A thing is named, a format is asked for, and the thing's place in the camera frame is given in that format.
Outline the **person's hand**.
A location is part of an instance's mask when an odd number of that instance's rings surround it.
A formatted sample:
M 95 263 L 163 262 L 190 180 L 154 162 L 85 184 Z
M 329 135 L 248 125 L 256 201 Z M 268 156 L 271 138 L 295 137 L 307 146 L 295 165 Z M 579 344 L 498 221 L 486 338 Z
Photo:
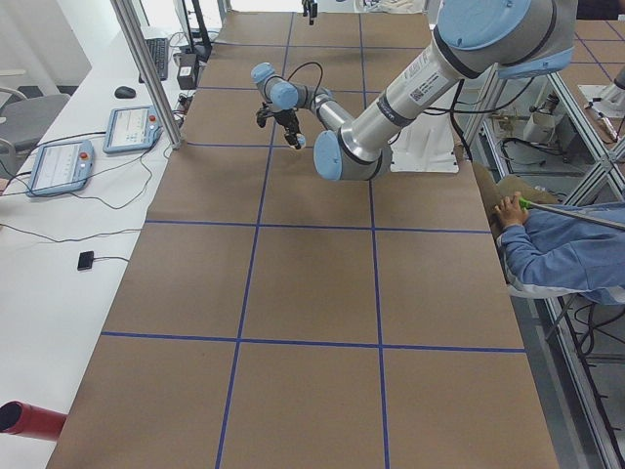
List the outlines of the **person's hand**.
M 521 207 L 521 192 L 502 198 L 494 206 L 494 213 L 502 229 L 523 226 L 529 216 L 528 211 Z

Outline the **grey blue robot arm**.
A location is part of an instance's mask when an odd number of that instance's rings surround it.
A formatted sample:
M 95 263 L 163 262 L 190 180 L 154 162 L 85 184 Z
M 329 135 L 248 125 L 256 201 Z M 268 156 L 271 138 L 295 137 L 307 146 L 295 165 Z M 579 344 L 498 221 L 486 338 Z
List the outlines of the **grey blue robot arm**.
M 497 65 L 502 79 L 566 68 L 573 55 L 575 1 L 444 1 L 431 44 L 357 117 L 322 87 L 280 77 L 269 63 L 251 78 L 264 102 L 257 123 L 273 117 L 289 145 L 303 139 L 295 115 L 306 108 L 323 125 L 313 146 L 316 172 L 330 181 L 370 181 L 391 166 L 390 140 L 463 79 Z

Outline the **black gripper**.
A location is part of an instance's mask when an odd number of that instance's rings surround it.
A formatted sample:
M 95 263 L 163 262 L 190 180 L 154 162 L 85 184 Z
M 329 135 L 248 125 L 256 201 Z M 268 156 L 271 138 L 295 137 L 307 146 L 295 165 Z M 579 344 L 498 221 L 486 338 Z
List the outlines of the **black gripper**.
M 309 24 L 314 24 L 318 15 L 318 3 L 316 0 L 302 0 L 303 17 L 308 19 Z M 272 110 L 267 103 L 262 103 L 256 112 L 256 123 L 260 128 L 265 128 L 267 121 L 273 118 L 280 126 L 284 127 L 284 139 L 291 149 L 294 149 L 296 137 L 301 134 L 296 125 L 296 112 L 293 108 Z

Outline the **blue sleeved forearm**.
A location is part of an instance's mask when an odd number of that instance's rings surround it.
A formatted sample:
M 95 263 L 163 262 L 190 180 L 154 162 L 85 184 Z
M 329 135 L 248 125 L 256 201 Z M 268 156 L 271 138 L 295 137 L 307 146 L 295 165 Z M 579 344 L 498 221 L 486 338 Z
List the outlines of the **blue sleeved forearm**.
M 603 305 L 624 303 L 624 233 L 539 209 L 496 238 L 509 293 L 546 299 L 579 293 Z

